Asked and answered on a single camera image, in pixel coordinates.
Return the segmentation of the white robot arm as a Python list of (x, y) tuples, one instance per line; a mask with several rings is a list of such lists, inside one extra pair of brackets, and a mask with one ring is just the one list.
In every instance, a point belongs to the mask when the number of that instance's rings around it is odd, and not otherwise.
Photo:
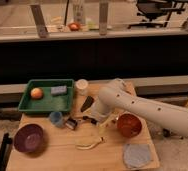
[(114, 79), (99, 89), (91, 116), (103, 123), (115, 108), (126, 110), (188, 139), (188, 108), (162, 103), (126, 92), (126, 83)]

